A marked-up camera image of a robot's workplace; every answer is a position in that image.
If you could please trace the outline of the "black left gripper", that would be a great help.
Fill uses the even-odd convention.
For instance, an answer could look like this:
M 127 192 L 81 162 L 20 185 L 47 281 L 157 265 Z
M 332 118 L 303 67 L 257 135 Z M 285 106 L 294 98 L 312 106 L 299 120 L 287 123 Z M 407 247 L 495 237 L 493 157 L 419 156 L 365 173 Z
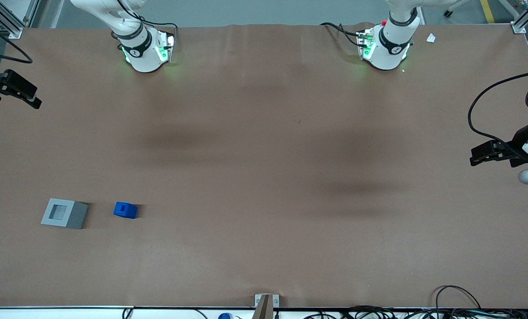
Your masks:
M 491 161 L 509 160 L 510 166 L 516 168 L 522 165 L 528 165 L 528 154 L 523 151 L 525 142 L 528 141 L 528 125 L 517 130 L 510 142 L 507 144 L 511 147 L 505 147 L 504 144 L 497 140 L 489 140 L 471 149 L 469 159 L 470 166 L 477 166 L 481 163 Z

